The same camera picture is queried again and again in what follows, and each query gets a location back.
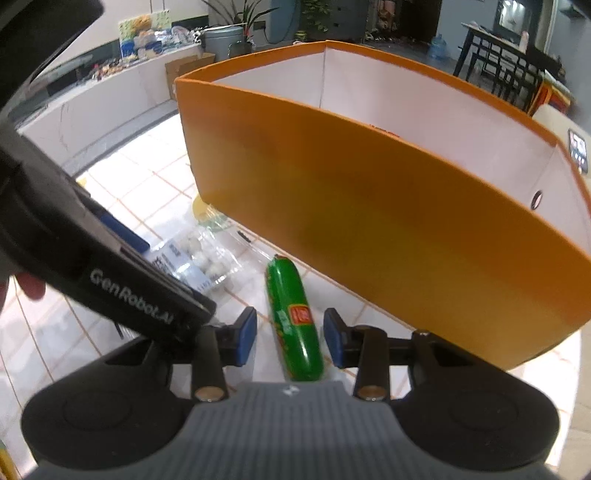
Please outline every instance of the snack package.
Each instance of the snack package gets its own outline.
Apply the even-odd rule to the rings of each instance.
[[[187,228],[146,254],[161,271],[211,296],[241,270],[230,250],[203,226]]]

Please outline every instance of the white tile floor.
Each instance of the white tile floor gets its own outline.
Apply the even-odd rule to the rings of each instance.
[[[99,203],[152,246],[178,231],[181,217],[197,194],[186,155],[180,119],[173,116],[94,165],[83,177]],[[268,255],[277,248],[253,235],[254,245]],[[250,251],[228,241],[245,267],[240,281],[216,298],[216,317],[231,323],[246,305],[259,312],[253,353],[243,368],[227,368],[232,388],[245,381],[284,381],[274,331],[268,320],[264,266]],[[316,322],[336,306],[346,323],[375,325],[390,336],[410,337],[410,329],[367,301],[296,260]],[[26,298],[11,281],[0,315],[0,439],[8,446],[20,475],[35,467],[20,431],[20,415],[28,399],[52,381],[121,345],[112,323],[59,292],[48,289],[41,301]],[[348,391],[356,369],[339,371],[326,358],[326,377],[342,381]],[[548,459],[557,466],[569,428],[576,395],[580,336],[573,335],[547,354],[519,367],[514,374],[544,391],[560,411],[561,431]],[[172,389],[188,396],[188,367],[175,369]],[[409,391],[405,368],[391,368],[391,394]]]

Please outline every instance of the green leaf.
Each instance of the green leaf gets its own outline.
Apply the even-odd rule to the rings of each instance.
[[[268,9],[268,10],[262,11],[262,12],[261,12],[261,13],[259,13],[259,14],[256,14],[256,15],[255,15],[255,18],[253,18],[253,19],[252,19],[252,23],[254,23],[254,22],[256,21],[256,19],[257,19],[257,18],[259,18],[259,17],[262,17],[263,15],[267,15],[267,13],[270,13],[270,12],[272,12],[273,10],[277,10],[278,8],[279,8],[279,7],[273,7],[273,8],[270,8],[270,9]]]

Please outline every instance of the red label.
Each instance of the red label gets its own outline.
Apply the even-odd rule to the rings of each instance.
[[[294,325],[312,325],[312,313],[306,305],[290,305],[291,322]]]

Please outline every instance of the black table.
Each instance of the black table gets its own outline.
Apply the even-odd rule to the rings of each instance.
[[[504,93],[504,99],[509,101],[511,93],[514,93],[511,100],[514,105],[520,92],[525,88],[527,95],[522,109],[526,110],[540,82],[540,69],[534,64],[532,58],[519,50],[517,46],[481,28],[468,24],[462,25],[468,29],[468,32],[460,57],[457,59],[454,76],[459,76],[468,54],[473,50],[466,80],[469,80],[476,60],[482,60],[485,67],[491,65],[494,69],[491,93],[494,94],[497,85],[499,85],[497,95],[500,97]]]

